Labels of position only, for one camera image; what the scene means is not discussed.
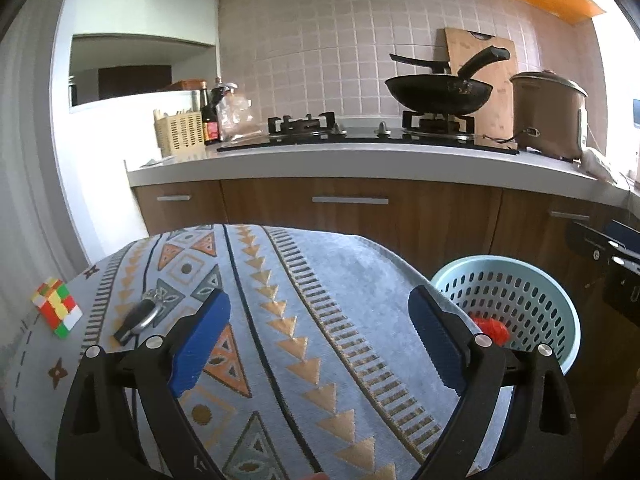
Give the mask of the red plastic bag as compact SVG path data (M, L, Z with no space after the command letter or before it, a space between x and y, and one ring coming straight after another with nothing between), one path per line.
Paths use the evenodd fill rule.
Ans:
M483 318L482 316L471 316L471 320L480 329L482 333L487 335L499 347L504 347L510 339L509 330L495 318Z

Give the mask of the light blue perforated waste basket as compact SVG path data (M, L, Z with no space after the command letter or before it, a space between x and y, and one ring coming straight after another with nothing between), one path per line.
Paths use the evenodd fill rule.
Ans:
M506 346L530 351L549 346L566 373L574 364L582 328L573 301L551 275L505 256L454 260L438 270L432 284L473 318L506 326Z

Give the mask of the patterned blue grey tablecloth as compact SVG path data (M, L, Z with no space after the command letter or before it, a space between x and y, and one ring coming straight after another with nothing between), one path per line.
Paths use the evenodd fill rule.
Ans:
M145 292L163 335L215 289L230 320L180 405L230 479L408 479L459 398L409 318L423 275L355 235L206 224L138 240L70 282L82 318L58 338L41 318L1 355L1 408L44 471L82 354Z

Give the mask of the multicolour puzzle cube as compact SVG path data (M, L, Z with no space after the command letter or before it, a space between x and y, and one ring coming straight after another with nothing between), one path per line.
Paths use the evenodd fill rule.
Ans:
M43 282L30 297L47 326L60 339L66 339L82 317L79 304L67 285L57 278Z

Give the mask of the brown rice cooker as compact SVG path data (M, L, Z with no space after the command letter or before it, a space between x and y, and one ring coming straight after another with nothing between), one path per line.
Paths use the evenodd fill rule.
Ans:
M510 83L518 147L557 159L580 159L587 145L588 93L551 70L517 73Z

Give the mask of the black gas stove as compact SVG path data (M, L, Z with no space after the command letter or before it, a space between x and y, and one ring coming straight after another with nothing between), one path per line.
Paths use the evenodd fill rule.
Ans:
M318 116L307 115L293 119L288 115L270 117L267 132L218 146L220 152L247 148L282 148L293 145L329 144L409 144L469 148L495 153L518 154L509 140L492 140L475 134L475 120L471 116L456 117L443 114L419 115L405 110L398 127L384 120L372 126L344 126L332 112Z

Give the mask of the cream woven basket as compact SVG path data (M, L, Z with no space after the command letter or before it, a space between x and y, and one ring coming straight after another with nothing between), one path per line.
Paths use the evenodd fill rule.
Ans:
M182 156L205 148L200 112L175 115L154 110L156 143L163 157Z

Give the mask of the dark soy sauce bottle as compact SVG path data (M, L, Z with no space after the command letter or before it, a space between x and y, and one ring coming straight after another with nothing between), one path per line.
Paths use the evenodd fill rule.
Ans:
M204 144L216 144L220 141L218 119L213 105L209 102L205 80L201 81L200 105Z

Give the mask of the black wok pan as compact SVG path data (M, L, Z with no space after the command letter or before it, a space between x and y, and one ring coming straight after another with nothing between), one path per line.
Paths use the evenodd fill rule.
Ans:
M446 74L448 62L407 58L395 53L390 58L401 64L428 67L430 74L396 76L386 79L390 94L405 108L416 113L464 116L479 110L491 96L494 87L476 80L475 74L492 64L510 60L506 48L487 47L460 67L456 74Z

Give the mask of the clear plastic bag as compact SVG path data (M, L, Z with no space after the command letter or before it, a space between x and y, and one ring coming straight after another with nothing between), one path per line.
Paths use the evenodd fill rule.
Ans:
M255 117L252 102L238 86L229 82L220 87L221 97L216 112L222 143L238 144L262 136L262 128Z

